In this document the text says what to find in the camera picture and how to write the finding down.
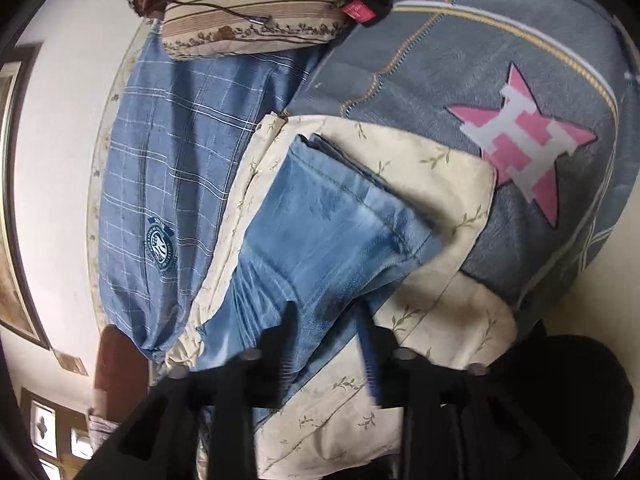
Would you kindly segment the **blue plaid pillow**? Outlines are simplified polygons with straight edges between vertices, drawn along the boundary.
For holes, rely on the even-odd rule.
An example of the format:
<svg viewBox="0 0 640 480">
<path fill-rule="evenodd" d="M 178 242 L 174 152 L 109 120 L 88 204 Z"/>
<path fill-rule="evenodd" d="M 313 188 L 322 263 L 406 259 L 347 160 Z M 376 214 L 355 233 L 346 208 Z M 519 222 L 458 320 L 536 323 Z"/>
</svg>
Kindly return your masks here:
<svg viewBox="0 0 640 480">
<path fill-rule="evenodd" d="M 148 359 L 182 333 L 250 138 L 324 47 L 176 61 L 145 38 L 111 132 L 99 209 L 101 304 Z"/>
</svg>

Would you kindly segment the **pink and black small box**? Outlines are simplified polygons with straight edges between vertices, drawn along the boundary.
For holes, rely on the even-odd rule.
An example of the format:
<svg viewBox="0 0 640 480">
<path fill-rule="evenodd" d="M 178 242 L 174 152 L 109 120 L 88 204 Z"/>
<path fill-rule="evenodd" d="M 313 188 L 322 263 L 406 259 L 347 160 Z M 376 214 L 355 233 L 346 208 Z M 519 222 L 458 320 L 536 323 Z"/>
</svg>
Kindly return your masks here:
<svg viewBox="0 0 640 480">
<path fill-rule="evenodd" d="M 384 20 L 392 6 L 393 0 L 337 0 L 336 4 L 338 10 L 364 27 Z"/>
</svg>

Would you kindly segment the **cream leaf-print quilt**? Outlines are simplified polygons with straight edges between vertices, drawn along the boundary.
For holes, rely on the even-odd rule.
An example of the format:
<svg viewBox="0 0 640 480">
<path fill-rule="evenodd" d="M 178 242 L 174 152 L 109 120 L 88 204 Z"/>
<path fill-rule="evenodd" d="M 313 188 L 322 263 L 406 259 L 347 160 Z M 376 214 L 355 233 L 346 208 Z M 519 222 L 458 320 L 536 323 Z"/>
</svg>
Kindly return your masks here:
<svg viewBox="0 0 640 480">
<path fill-rule="evenodd" d="M 232 185 L 170 366 L 217 367 L 295 304 L 293 380 L 255 414 L 263 479 L 318 479 L 398 451 L 402 413 L 367 389 L 355 299 L 427 359 L 462 370 L 512 344 L 506 304 L 461 268 L 484 231 L 487 162 L 416 134 L 267 115 Z"/>
</svg>

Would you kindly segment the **blue denim jeans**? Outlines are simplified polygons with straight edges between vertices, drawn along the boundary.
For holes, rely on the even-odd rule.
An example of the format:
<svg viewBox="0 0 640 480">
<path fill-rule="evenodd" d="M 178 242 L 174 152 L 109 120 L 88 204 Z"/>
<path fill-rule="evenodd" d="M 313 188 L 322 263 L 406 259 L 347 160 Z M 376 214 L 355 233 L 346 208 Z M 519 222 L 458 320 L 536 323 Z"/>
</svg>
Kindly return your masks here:
<svg viewBox="0 0 640 480">
<path fill-rule="evenodd" d="M 198 331 L 197 370 L 221 366 L 298 312 L 295 392 L 356 332 L 349 305 L 377 311 L 402 281 L 442 250 L 435 223 L 376 174 L 314 134 L 296 136 L 244 234 L 224 301 Z"/>
</svg>

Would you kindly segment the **brown wooden headboard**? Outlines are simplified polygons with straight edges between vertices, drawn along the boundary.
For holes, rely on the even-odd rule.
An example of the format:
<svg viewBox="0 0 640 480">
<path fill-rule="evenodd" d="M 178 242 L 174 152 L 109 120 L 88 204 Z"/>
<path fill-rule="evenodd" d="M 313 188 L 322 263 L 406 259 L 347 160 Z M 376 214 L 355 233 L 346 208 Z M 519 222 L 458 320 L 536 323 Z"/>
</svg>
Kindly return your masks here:
<svg viewBox="0 0 640 480">
<path fill-rule="evenodd" d="M 115 325 L 102 330 L 93 383 L 93 411 L 123 422 L 148 394 L 149 360 Z"/>
</svg>

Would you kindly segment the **beige striped floral pillow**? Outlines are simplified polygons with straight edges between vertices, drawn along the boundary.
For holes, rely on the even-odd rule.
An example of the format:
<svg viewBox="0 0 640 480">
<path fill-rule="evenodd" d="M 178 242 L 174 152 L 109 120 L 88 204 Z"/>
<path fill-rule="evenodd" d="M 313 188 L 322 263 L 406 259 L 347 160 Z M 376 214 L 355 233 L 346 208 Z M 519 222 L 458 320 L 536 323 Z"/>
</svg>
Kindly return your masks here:
<svg viewBox="0 0 640 480">
<path fill-rule="evenodd" d="M 331 0 L 168 0 L 162 41 L 176 60 L 322 46 L 347 25 Z"/>
</svg>

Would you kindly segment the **grey patterned bed sheet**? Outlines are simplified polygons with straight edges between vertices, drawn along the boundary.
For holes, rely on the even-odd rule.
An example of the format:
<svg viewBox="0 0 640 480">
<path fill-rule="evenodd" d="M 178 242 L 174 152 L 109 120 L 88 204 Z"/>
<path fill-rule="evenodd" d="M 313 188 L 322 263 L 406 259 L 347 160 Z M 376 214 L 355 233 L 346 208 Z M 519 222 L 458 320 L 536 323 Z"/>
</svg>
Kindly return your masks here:
<svg viewBox="0 0 640 480">
<path fill-rule="evenodd" d="M 600 252 L 639 171 L 639 60 L 601 0 L 405 0 L 288 107 L 425 136 L 498 174 L 463 271 L 529 330 Z"/>
</svg>

